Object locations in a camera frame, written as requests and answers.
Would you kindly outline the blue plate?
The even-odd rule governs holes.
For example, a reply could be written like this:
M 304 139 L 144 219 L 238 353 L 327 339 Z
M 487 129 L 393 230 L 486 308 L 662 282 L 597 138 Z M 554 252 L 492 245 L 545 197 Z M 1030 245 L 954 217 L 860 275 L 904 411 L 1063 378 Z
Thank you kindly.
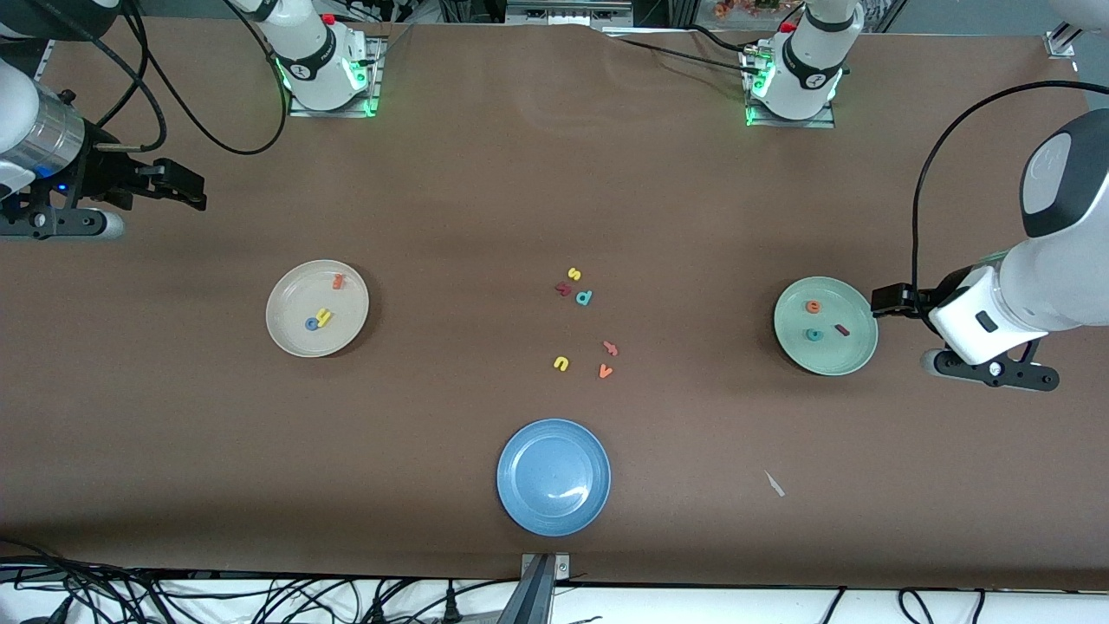
M 523 426 L 496 463 L 503 512 L 535 536 L 573 536 L 584 530 L 606 509 L 611 485 L 606 446 L 570 419 Z

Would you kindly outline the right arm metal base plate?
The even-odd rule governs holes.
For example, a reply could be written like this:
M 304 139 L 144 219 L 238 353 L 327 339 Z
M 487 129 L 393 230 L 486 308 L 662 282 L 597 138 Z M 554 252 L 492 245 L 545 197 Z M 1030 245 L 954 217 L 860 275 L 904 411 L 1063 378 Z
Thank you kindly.
M 336 57 L 340 58 L 340 68 L 345 72 L 343 86 L 350 99 L 333 109 L 305 106 L 289 83 L 289 74 L 285 74 L 282 79 L 289 91 L 289 117 L 375 117 L 381 96 L 388 41 L 355 31 L 346 35 L 345 47 L 346 51 L 336 53 Z

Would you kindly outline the orange artificial flowers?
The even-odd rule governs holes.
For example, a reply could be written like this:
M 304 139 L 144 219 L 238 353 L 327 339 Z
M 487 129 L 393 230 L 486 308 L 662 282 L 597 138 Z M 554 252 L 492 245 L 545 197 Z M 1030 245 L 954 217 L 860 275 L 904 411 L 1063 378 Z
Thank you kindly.
M 804 0 L 713 0 L 712 16 L 718 20 L 769 19 L 785 17 Z

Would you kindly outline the grey metal box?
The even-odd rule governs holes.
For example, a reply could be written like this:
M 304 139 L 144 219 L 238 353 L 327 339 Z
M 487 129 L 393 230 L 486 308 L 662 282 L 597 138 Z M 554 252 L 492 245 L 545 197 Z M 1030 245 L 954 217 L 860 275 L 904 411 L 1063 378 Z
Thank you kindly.
M 632 28 L 633 6 L 632 0 L 506 0 L 503 23 Z

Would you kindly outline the pale green plate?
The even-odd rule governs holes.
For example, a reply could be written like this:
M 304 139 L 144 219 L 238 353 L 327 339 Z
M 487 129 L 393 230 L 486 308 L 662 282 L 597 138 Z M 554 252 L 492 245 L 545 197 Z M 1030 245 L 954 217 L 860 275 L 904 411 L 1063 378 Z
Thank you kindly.
M 820 315 L 805 311 L 804 304 L 811 299 L 820 300 Z M 835 330 L 837 323 L 849 328 L 848 337 Z M 804 277 L 788 284 L 775 304 L 773 328 L 781 350 L 793 364 L 824 376 L 859 371 L 879 344 L 879 325 L 866 297 L 851 284 L 826 276 Z M 807 328 L 823 331 L 823 340 L 808 342 Z

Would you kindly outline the dark metal beam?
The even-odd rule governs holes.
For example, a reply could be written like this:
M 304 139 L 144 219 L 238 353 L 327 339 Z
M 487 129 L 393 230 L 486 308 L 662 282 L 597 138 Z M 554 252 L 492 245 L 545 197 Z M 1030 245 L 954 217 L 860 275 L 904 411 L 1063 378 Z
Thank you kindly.
M 522 577 L 496 624 L 550 624 L 558 571 L 554 554 L 528 556 Z

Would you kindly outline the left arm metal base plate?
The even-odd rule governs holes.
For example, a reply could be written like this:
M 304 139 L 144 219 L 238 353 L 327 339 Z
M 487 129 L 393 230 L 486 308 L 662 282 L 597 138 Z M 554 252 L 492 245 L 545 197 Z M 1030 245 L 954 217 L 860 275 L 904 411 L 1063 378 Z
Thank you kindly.
M 766 47 L 746 47 L 737 60 L 747 71 L 743 91 L 749 126 L 834 127 L 831 101 L 842 71 L 798 78 L 788 67 L 781 67 Z

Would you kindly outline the beige brown plate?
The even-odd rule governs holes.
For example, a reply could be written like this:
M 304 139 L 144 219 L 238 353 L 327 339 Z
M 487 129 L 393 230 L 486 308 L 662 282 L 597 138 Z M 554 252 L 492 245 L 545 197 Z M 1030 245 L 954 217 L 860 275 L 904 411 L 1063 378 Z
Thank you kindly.
M 332 289 L 333 277 L 343 273 L 343 289 Z M 318 309 L 333 311 L 332 320 L 316 331 L 305 320 Z M 269 291 L 265 323 L 269 339 L 297 358 L 325 358 L 353 342 L 372 311 L 372 291 L 360 273 L 340 260 L 303 263 L 282 277 Z

